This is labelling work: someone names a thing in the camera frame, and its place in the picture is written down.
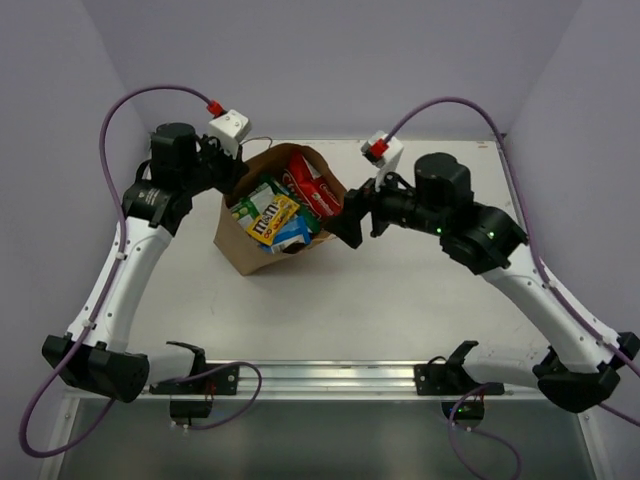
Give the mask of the red Chuba chips bag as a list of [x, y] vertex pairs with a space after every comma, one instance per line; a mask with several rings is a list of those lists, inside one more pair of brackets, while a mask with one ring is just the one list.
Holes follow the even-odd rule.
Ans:
[[326, 179], [295, 151], [283, 170], [282, 182], [319, 221], [341, 212], [341, 204]]

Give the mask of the green white snack packet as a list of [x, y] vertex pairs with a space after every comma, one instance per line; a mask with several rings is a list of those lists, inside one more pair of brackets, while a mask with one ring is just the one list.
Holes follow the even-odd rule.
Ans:
[[261, 216], [274, 196], [275, 193], [271, 185], [263, 182], [230, 208], [232, 217], [245, 230], [256, 218]]

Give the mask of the light blue snack bar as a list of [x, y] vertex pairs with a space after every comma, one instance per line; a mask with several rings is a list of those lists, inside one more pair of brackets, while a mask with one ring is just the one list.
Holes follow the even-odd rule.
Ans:
[[284, 252], [291, 246], [306, 246], [310, 241], [311, 235], [305, 219], [296, 215], [278, 231], [272, 245], [260, 244], [259, 248], [267, 253], [276, 254]]

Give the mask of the dark green snack bag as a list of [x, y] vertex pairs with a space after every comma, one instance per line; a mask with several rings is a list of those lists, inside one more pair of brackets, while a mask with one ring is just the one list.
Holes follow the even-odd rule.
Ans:
[[263, 183], [266, 183], [274, 194], [285, 195], [299, 205], [297, 214], [305, 219], [307, 228], [312, 235], [317, 235], [321, 231], [321, 224], [318, 218], [292, 189], [284, 186], [279, 180], [270, 174], [261, 174], [260, 180]]

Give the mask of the yellow M&M's packet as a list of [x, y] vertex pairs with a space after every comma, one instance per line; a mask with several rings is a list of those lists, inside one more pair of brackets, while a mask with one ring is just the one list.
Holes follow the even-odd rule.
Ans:
[[259, 243], [271, 246], [276, 234], [297, 213], [300, 205], [284, 194], [276, 194], [262, 213], [245, 229]]

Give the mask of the brown paper bag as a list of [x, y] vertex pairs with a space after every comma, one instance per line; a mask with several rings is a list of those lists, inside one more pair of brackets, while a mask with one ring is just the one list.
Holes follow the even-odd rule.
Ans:
[[328, 188], [337, 198], [340, 204], [344, 202], [345, 186], [331, 171], [329, 164], [322, 154], [308, 145], [296, 143], [282, 143], [263, 151], [245, 161], [249, 171], [241, 178], [234, 191], [230, 195], [224, 195], [221, 203], [218, 227], [214, 243], [221, 253], [242, 276], [248, 276], [259, 269], [281, 262], [303, 252], [328, 242], [332, 235], [322, 229], [310, 244], [304, 247], [291, 247], [282, 253], [268, 253], [258, 246], [258, 242], [251, 238], [241, 225], [232, 218], [230, 208], [238, 200], [251, 193], [258, 185], [260, 176], [272, 174], [277, 178], [288, 164], [290, 157], [295, 153], [301, 153], [305, 159], [326, 179]]

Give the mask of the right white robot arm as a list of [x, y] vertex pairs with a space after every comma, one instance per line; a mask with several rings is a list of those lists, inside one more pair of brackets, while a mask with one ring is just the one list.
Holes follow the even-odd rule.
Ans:
[[[431, 389], [465, 393], [482, 384], [539, 390], [556, 406], [581, 413], [609, 399], [620, 383], [624, 359], [639, 350], [638, 338], [618, 333], [596, 318], [581, 326], [572, 308], [556, 297], [559, 282], [536, 266], [524, 230], [505, 211], [474, 199], [470, 170], [447, 153], [421, 156], [413, 184], [387, 173], [345, 194], [342, 212], [327, 230], [352, 248], [362, 241], [361, 221], [369, 215], [371, 235], [390, 225], [438, 238], [449, 258], [504, 294], [549, 341], [546, 349], [461, 343], [442, 364], [419, 368]], [[623, 359], [616, 355], [621, 353]]]

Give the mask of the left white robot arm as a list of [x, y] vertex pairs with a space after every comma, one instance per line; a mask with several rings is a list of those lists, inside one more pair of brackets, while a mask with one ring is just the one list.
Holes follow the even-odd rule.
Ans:
[[42, 354], [66, 385], [130, 403], [150, 383], [173, 380], [185, 392], [201, 390], [208, 369], [195, 349], [183, 346], [168, 365], [127, 350], [134, 316], [158, 260], [193, 199], [215, 189], [232, 193], [248, 167], [241, 143], [247, 121], [224, 115], [197, 135], [186, 123], [159, 126], [150, 157], [125, 191], [107, 260], [82, 311], [62, 336], [50, 335]]

